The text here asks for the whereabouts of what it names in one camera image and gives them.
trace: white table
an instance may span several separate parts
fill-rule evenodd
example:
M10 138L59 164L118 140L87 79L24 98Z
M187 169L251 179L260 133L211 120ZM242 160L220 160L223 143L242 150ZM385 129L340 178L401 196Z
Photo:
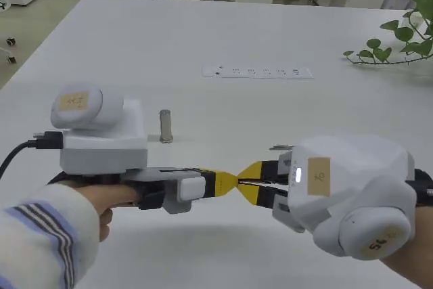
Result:
M394 139L433 173L431 62L374 70L341 58L400 12L182 0L82 0L0 91L0 157L50 129L59 88L90 81L143 102L147 130L172 111L175 142L149 143L152 166L233 173L267 148L324 133ZM209 64L297 64L314 80L205 79ZM57 152L21 153L0 183L2 206L59 171ZM379 262L321 252L236 191L184 215L115 212L84 288L415 288Z

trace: led light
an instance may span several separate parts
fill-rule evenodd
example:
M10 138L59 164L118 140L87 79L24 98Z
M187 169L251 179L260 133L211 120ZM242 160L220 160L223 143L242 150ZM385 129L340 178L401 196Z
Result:
M298 167L298 168L296 169L296 178L295 178L295 181L296 181L297 183L300 182L300 177L301 177L301 175L302 175L302 169L301 169L300 167Z

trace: metal cylinder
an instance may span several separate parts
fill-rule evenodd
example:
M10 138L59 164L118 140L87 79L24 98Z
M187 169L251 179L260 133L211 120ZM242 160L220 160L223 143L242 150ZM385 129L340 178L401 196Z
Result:
M171 112L170 110L160 111L161 136L162 143L172 143L173 134L171 133Z

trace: white sleeve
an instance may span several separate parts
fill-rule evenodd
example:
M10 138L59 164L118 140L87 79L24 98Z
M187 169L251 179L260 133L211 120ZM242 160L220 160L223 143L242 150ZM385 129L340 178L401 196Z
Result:
M74 189L48 185L0 212L0 288L70 289L92 266L99 216Z

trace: power outlet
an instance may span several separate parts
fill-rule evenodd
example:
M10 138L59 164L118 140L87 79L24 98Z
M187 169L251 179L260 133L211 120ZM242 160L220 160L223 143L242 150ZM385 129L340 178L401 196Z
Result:
M313 79L308 68L243 68L241 66L203 67L205 77L254 79Z

